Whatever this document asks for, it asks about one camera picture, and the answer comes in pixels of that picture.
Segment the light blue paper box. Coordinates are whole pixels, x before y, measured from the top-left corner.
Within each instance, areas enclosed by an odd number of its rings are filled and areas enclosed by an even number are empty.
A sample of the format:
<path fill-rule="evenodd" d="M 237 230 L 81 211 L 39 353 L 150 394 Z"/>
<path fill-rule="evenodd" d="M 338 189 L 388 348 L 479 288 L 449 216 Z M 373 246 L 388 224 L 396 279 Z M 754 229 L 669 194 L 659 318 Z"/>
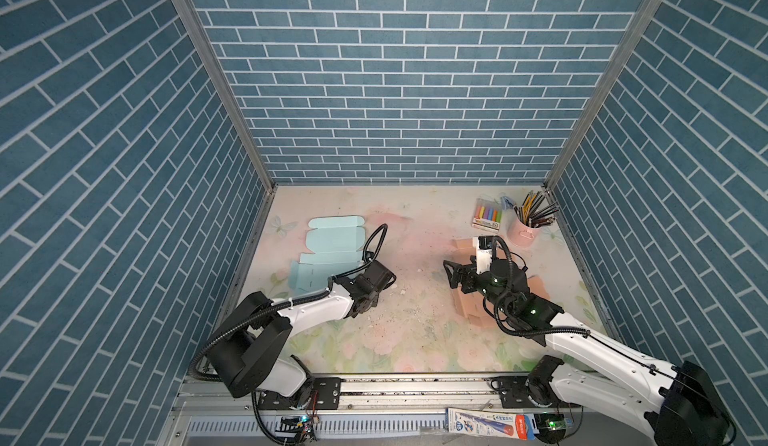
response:
<path fill-rule="evenodd" d="M 306 234 L 308 253 L 292 261 L 289 288 L 294 296 L 318 292 L 330 276 L 343 273 L 362 262 L 366 240 L 364 218 L 359 215 L 312 218 Z"/>

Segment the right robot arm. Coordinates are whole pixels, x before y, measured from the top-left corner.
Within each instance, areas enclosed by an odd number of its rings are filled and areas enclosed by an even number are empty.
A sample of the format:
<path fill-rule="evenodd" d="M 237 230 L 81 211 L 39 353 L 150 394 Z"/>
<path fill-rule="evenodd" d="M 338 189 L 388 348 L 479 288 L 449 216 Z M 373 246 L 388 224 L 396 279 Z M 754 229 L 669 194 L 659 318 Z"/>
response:
<path fill-rule="evenodd" d="M 506 335 L 551 349 L 529 373 L 530 400 L 540 407 L 577 404 L 620 421 L 657 445 L 730 445 L 737 428 L 709 374 L 634 350 L 588 327 L 533 293 L 523 269 L 491 257 L 487 268 L 443 263 L 449 285 L 482 296 Z"/>

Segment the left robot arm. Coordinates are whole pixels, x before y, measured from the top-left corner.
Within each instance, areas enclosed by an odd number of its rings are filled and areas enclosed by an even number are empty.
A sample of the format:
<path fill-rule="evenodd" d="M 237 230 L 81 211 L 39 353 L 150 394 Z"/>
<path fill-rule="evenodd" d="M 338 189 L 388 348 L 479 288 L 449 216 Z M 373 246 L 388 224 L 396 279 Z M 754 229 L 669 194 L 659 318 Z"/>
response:
<path fill-rule="evenodd" d="M 314 377 L 301 360 L 281 357 L 288 340 L 367 312 L 396 279 L 390 269 L 372 260 L 348 275 L 330 276 L 325 288 L 297 298 L 276 300 L 252 293 L 200 347 L 187 374 L 224 384 L 234 398 L 267 392 L 285 398 L 291 408 L 303 406 L 312 395 Z"/>

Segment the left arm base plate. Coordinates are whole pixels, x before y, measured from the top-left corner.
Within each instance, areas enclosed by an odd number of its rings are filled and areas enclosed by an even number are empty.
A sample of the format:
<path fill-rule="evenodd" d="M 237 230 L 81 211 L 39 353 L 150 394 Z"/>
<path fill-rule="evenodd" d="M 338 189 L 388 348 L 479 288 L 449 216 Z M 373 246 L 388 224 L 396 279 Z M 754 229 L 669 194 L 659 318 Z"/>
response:
<path fill-rule="evenodd" d="M 337 410 L 341 396 L 340 377 L 311 377 L 292 396 L 261 392 L 257 406 L 261 410 Z"/>

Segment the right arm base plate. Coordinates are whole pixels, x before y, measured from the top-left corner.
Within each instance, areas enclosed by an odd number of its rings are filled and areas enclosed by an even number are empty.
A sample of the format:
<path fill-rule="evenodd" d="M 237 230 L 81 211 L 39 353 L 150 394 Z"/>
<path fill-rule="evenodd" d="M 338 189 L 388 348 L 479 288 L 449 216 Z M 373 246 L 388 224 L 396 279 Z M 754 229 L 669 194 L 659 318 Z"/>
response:
<path fill-rule="evenodd" d="M 505 409 L 538 408 L 580 408 L 576 403 L 561 401 L 553 392 L 544 389 L 537 392 L 528 384 L 528 377 L 521 374 L 495 376 L 487 380 L 488 386 L 500 399 Z"/>

